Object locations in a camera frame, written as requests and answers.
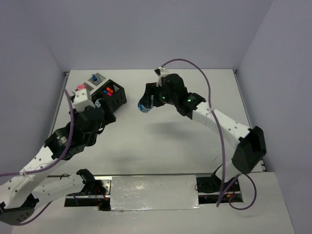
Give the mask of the pink cap pen tube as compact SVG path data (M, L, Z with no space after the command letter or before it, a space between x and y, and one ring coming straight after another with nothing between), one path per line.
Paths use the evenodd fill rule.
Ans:
M84 84L80 84L80 85L77 86L77 91L82 90L82 89L85 89L85 88L86 88L86 87L85 87Z

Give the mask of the blue cap spray bottle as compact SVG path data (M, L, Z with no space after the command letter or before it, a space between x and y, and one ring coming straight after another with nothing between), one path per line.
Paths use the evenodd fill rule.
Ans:
M98 80L95 74L92 74L92 80L93 80L94 82L96 82L96 81Z

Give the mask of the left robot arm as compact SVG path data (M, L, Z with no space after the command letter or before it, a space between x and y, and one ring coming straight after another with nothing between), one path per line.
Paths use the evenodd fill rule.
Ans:
M45 185L42 182L57 167L74 155L93 146L106 125L116 121L114 111L101 102L83 112L73 111L71 121L45 141L37 155L8 182L0 187L0 220L20 226L41 206L47 206L62 196L107 195L107 185L95 179L87 169Z

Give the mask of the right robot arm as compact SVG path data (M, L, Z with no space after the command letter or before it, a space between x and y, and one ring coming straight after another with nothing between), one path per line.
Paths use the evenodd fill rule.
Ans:
M260 127L248 127L210 107L205 98L188 92L178 74L160 76L157 82L147 83L137 106L141 112L147 113L165 104L174 106L182 116L219 134L222 143L228 142L234 148L232 158L223 159L212 175L212 186L218 191L223 191L237 175L249 174L267 152Z

